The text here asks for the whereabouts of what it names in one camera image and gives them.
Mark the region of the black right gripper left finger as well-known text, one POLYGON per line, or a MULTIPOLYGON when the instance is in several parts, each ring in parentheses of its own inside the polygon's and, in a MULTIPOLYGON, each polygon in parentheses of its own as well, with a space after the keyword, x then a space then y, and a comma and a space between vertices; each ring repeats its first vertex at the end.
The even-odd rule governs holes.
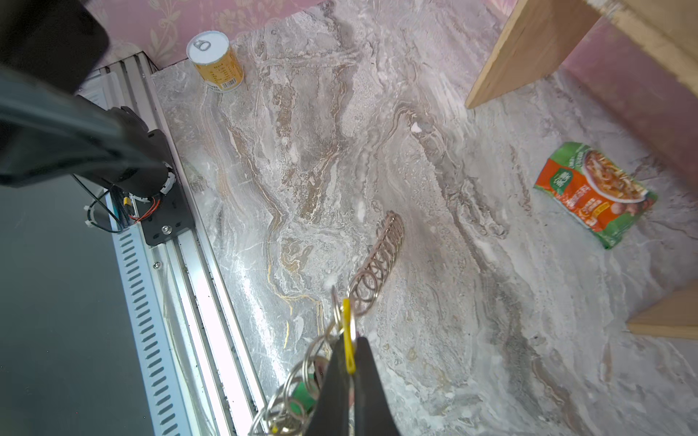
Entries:
POLYGON ((349 435, 349 391, 345 344, 340 339, 334 345, 325 382, 305 436, 349 435))

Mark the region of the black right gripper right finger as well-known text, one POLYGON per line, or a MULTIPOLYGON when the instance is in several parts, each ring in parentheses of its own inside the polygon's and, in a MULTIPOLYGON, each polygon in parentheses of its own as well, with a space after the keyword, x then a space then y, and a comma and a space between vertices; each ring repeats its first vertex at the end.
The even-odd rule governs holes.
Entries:
POLYGON ((354 373, 354 423, 356 436, 399 436, 390 412, 376 362, 365 337, 356 341, 354 373))

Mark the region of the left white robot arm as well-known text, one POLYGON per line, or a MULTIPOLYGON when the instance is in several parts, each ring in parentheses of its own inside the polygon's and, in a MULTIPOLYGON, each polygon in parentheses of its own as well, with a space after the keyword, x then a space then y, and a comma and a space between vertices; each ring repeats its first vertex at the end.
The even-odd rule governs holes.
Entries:
POLYGON ((103 109, 77 93, 108 47, 79 1, 2 2, 2 185, 73 174, 143 199, 169 193, 165 135, 127 106, 103 109))

